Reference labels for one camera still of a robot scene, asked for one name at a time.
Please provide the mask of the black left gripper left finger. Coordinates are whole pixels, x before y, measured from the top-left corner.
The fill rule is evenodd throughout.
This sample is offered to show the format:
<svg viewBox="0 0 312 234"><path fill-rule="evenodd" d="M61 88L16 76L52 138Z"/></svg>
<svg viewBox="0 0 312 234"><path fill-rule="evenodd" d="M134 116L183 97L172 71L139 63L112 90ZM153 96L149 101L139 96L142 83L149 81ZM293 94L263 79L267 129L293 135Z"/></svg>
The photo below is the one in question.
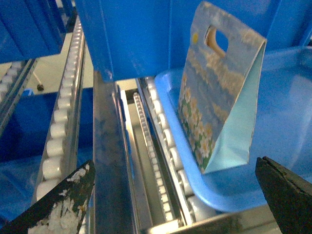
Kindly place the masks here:
<svg viewBox="0 0 312 234"><path fill-rule="evenodd" d="M96 169L88 160L0 230L2 234L78 234L91 199Z"/></svg>

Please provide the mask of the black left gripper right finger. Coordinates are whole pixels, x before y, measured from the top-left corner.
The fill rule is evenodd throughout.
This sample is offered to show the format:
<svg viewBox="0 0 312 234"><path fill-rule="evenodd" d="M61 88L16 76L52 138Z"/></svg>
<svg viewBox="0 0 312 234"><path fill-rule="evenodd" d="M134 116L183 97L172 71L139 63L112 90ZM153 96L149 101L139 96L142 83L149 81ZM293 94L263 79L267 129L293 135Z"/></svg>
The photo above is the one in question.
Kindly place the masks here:
<svg viewBox="0 0 312 234"><path fill-rule="evenodd" d="M259 157L255 174L283 234L312 232L312 184L269 157Z"/></svg>

